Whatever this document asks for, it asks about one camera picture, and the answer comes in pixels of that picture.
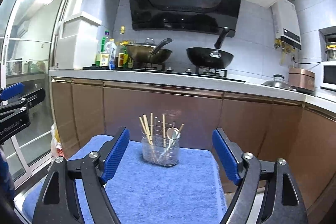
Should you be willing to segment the clear plastic utensil holder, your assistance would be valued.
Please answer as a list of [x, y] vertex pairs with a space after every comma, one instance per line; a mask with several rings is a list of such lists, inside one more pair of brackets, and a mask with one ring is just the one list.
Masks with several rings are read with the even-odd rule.
[[[147, 117], [148, 120], [148, 125], [150, 128], [150, 133], [153, 141], [153, 149], [155, 152], [155, 157], [152, 156], [151, 150], [149, 147], [149, 144], [147, 142], [147, 138], [143, 132], [142, 129], [142, 157], [145, 161], [151, 163], [151, 164], [156, 164], [160, 166], [166, 166], [166, 167], [171, 167], [175, 166], [178, 164], [179, 161], [179, 140], [180, 138], [176, 141], [174, 147], [171, 149], [169, 156], [164, 157], [162, 160], [159, 160], [159, 157], [161, 153], [164, 150], [163, 147], [163, 139], [162, 139], [162, 116], [161, 120], [159, 120], [159, 117], [154, 117], [153, 113], [150, 113], [150, 115]], [[168, 122], [165, 116], [165, 126], [166, 126], [166, 131], [170, 127], [175, 127], [177, 128], [176, 122]]]

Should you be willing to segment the glass sliding door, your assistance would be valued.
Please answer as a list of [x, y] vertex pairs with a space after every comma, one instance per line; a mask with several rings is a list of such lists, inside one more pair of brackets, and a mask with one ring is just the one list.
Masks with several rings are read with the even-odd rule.
[[[49, 91], [49, 68], [54, 54], [55, 28], [68, 0], [3, 0], [1, 3], [1, 87], [16, 83], [27, 94]], [[30, 125], [3, 144], [15, 185], [31, 178], [51, 158], [51, 100], [29, 112]]]

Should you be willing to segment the plastic bag on floor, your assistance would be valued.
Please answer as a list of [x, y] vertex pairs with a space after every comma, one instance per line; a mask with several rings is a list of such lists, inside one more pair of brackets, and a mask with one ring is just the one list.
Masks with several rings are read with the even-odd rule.
[[58, 129], [56, 123], [51, 126], [51, 154], [53, 158], [57, 158], [58, 156], [64, 156], [63, 147], [60, 141], [60, 136], [58, 133]]

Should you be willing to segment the dark sauce bottle yellow label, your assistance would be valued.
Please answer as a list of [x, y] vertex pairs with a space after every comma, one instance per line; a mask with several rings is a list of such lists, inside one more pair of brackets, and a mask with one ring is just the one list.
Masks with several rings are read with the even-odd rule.
[[117, 67], [118, 69], [126, 69], [128, 67], [128, 53], [127, 53], [127, 45], [129, 42], [123, 41], [119, 45], [118, 50], [118, 60], [117, 60]]

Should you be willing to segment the white microwave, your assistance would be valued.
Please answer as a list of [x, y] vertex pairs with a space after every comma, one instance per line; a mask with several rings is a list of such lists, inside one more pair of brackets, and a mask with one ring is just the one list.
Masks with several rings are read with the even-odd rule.
[[321, 63], [321, 88], [336, 91], [336, 61]]

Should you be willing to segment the white water heater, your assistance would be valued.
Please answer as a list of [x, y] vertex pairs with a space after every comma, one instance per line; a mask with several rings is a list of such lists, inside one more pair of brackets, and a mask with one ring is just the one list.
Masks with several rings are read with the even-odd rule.
[[301, 34], [294, 4], [288, 0], [278, 0], [272, 5], [272, 17], [276, 39], [301, 50]]

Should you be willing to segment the gas stove top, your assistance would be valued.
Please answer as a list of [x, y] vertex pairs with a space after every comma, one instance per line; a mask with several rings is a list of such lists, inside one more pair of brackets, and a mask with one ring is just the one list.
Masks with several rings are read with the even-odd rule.
[[148, 73], [161, 73], [161, 74], [171, 74], [171, 75], [187, 75], [187, 76], [197, 76], [197, 77], [207, 77], [211, 79], [219, 79], [219, 80], [227, 80], [227, 81], [234, 81], [239, 83], [245, 83], [244, 80], [237, 80], [237, 79], [231, 79], [227, 77], [227, 71], [224, 70], [224, 74], [221, 75], [220, 72], [217, 72], [216, 70], [210, 69], [207, 71], [200, 71], [200, 67], [195, 67], [194, 70], [191, 68], [186, 69], [184, 72], [176, 72], [173, 70], [172, 67], [165, 68], [165, 64], [159, 64], [158, 66], [154, 67], [153, 64], [150, 66], [144, 66], [141, 68], [112, 68], [109, 67], [102, 67], [102, 66], [96, 66], [95, 64], [83, 67], [82, 70], [89, 70], [89, 71], [123, 71], [123, 72], [148, 72]]

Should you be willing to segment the steel pot lid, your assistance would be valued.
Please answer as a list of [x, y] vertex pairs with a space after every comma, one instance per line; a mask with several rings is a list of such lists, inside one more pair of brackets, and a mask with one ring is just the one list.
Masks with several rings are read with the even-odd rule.
[[288, 83], [286, 83], [284, 79], [285, 77], [283, 75], [275, 74], [273, 75], [272, 80], [268, 80], [262, 83], [262, 85], [295, 92], [295, 88], [291, 87]]

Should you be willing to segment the white tall box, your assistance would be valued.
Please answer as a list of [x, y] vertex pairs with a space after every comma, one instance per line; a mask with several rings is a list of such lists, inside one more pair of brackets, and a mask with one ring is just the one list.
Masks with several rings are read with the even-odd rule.
[[101, 20], [87, 12], [80, 12], [62, 20], [56, 43], [55, 68], [82, 69], [94, 64], [99, 26]]

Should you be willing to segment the green cap oil bottle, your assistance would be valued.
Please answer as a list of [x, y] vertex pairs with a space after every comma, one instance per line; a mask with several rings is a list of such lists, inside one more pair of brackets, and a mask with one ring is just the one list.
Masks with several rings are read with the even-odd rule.
[[96, 54], [96, 61], [95, 65], [97, 67], [107, 67], [108, 66], [108, 59], [109, 59], [109, 53], [105, 51], [105, 45], [109, 42], [109, 31], [106, 30], [104, 33], [104, 36], [101, 39], [100, 42], [100, 48]]

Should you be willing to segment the clear plastic bottle blue label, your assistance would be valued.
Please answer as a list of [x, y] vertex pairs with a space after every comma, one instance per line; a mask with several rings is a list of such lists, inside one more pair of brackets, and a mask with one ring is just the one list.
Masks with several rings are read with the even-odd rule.
[[114, 39], [110, 39], [109, 42], [107, 42], [105, 46], [105, 51], [109, 54], [109, 61], [108, 61], [108, 67], [110, 70], [115, 69], [115, 55], [116, 55], [116, 43], [114, 42]]

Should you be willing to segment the black frying pan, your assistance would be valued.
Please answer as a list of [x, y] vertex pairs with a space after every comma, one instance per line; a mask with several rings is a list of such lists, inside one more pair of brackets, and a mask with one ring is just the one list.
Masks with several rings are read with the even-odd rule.
[[187, 56], [196, 67], [225, 69], [232, 62], [234, 55], [221, 50], [224, 39], [230, 29], [224, 27], [213, 48], [191, 47], [187, 48]]

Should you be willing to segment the white ceramic spoon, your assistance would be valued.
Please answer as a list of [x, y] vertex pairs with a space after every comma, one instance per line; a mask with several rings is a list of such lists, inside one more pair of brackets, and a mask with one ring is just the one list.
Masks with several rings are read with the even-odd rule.
[[171, 149], [168, 149], [168, 145], [169, 145], [169, 139], [166, 135], [166, 148], [164, 148], [163, 152], [161, 153], [161, 155], [159, 157], [159, 160], [162, 160], [164, 157], [169, 156]]

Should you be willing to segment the bamboo chopstick in holder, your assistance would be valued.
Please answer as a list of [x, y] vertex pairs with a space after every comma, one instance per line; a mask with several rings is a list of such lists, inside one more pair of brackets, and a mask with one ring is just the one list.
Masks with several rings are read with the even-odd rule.
[[151, 133], [150, 133], [150, 128], [149, 128], [149, 125], [148, 125], [148, 120], [147, 120], [147, 116], [145, 114], [143, 114], [143, 123], [145, 125], [145, 129], [146, 129], [146, 137], [148, 139], [148, 142], [149, 144], [153, 144], [153, 141], [152, 141], [152, 137], [151, 137]]
[[[146, 136], [146, 129], [145, 129], [145, 125], [144, 125], [144, 123], [143, 123], [143, 117], [142, 117], [142, 116], [139, 117], [139, 120], [140, 120], [142, 129], [143, 129], [143, 132], [144, 132], [144, 134], [145, 134], [145, 136]], [[149, 144], [149, 147], [150, 147], [152, 156], [155, 157], [155, 152], [154, 152], [154, 149], [153, 149], [153, 145]]]

